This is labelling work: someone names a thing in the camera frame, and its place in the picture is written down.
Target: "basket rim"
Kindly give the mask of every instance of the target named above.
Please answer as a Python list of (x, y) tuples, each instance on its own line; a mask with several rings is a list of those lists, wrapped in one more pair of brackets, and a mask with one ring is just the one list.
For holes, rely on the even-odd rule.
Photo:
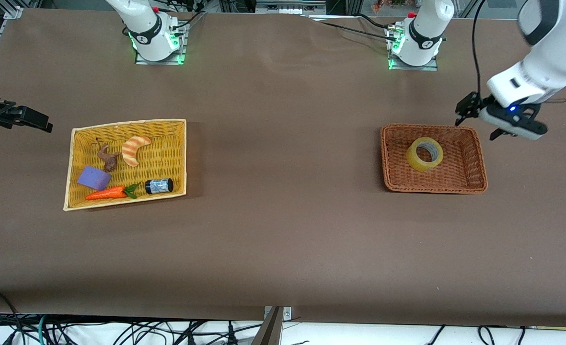
[[(387, 173), (390, 170), (390, 155), (386, 149), (387, 145), (384, 140), (384, 133), (388, 129), (395, 129), (397, 127), (414, 127), (414, 128), (434, 128), (434, 129), (463, 129), (470, 132), (473, 137), (473, 142), (476, 144), (476, 151), (478, 153), (479, 166), (481, 168), (481, 175), (484, 177), (484, 183), (477, 188), (436, 188), (436, 190), (427, 190), (425, 188), (416, 187), (403, 187), (401, 185), (393, 184), (390, 175)], [(422, 192), (432, 194), (480, 194), (485, 192), (488, 187), (487, 172), (485, 170), (485, 160), (483, 157), (483, 148), (481, 141), (478, 137), (476, 129), (468, 126), (451, 126), (451, 125), (420, 125), (420, 124), (387, 124), (381, 127), (381, 159), (383, 160), (383, 177), (385, 186), (393, 192)]]
[[(79, 131), (82, 131), (84, 129), (91, 129), (91, 128), (97, 128), (97, 127), (108, 127), (108, 126), (116, 126), (116, 125), (145, 124), (146, 122), (183, 122), (185, 124), (185, 126), (184, 126), (185, 141), (184, 141), (184, 146), (183, 146), (184, 151), (185, 151), (185, 154), (183, 155), (184, 166), (185, 166), (185, 188), (182, 191), (182, 193), (181, 194), (173, 194), (173, 195), (163, 194), (162, 196), (160, 196), (158, 198), (153, 198), (153, 199), (148, 199), (148, 200), (130, 199), (130, 200), (115, 201), (115, 202), (112, 202), (112, 203), (99, 204), (99, 205), (70, 207), (70, 205), (69, 205), (70, 204), (70, 177), (72, 176), (72, 160), (74, 159), (74, 138), (76, 136), (76, 133), (79, 132)], [(102, 125), (73, 128), (72, 134), (70, 135), (70, 158), (69, 158), (69, 161), (68, 161), (68, 177), (66, 178), (66, 195), (64, 197), (63, 210), (69, 211), (69, 210), (79, 210), (79, 209), (91, 209), (91, 208), (96, 208), (96, 207), (138, 203), (138, 202), (141, 202), (141, 201), (151, 201), (151, 200), (155, 200), (155, 199), (167, 199), (167, 198), (174, 198), (176, 196), (186, 195), (187, 194), (187, 169), (186, 169), (186, 167), (187, 167), (187, 120), (184, 119), (184, 118), (160, 118), (160, 119), (153, 119), (153, 120), (122, 121), (122, 122), (112, 122), (111, 124), (102, 124)]]

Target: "basket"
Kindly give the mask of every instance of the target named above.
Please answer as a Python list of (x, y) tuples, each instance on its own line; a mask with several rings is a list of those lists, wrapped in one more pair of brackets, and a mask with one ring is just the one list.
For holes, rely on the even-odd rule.
[[(139, 163), (136, 167), (127, 165), (119, 155), (116, 169), (110, 173), (112, 178), (108, 186), (139, 184), (134, 193), (137, 198), (85, 200), (88, 194), (95, 191), (77, 183), (83, 168), (92, 166), (103, 169), (104, 161), (97, 157), (100, 145), (108, 144), (108, 153), (120, 152), (123, 143), (132, 136), (147, 136), (151, 139), (151, 144), (138, 149), (136, 158)], [(186, 121), (182, 119), (118, 122), (73, 129), (63, 209), (90, 209), (185, 195), (186, 137)], [(147, 180), (166, 178), (173, 180), (174, 188), (171, 192), (147, 194), (144, 188)]]
[[(442, 162), (425, 172), (415, 171), (406, 159), (408, 147), (420, 137), (436, 140)], [(429, 161), (427, 151), (419, 157)], [(487, 189), (481, 143), (470, 127), (390, 124), (381, 128), (381, 156), (385, 185), (395, 192), (480, 194)]]

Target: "roll of yellow tape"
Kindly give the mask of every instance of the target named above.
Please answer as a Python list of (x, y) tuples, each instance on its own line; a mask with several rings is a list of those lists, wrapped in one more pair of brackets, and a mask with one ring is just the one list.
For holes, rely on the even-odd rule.
[[(432, 161), (425, 161), (419, 158), (417, 155), (417, 149), (419, 147), (423, 147), (430, 153)], [(428, 137), (422, 137), (415, 140), (406, 151), (406, 160), (408, 161), (408, 164), (410, 164), (414, 170), (421, 172), (428, 171), (440, 164), (442, 156), (443, 153), (440, 144), (436, 142), (436, 140)]]

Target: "teal cable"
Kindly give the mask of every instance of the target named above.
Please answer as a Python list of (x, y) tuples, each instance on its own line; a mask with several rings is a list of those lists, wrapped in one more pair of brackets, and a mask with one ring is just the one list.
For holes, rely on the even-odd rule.
[(46, 315), (43, 315), (40, 319), (40, 323), (38, 323), (38, 339), (40, 340), (40, 345), (44, 345), (44, 339), (42, 339), (42, 327), (44, 327), (44, 318)]

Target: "small bottle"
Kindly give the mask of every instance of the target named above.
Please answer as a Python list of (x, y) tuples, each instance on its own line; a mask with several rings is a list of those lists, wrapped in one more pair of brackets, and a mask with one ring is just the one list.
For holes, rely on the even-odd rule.
[(174, 190), (172, 179), (148, 180), (144, 183), (147, 194), (169, 193)]

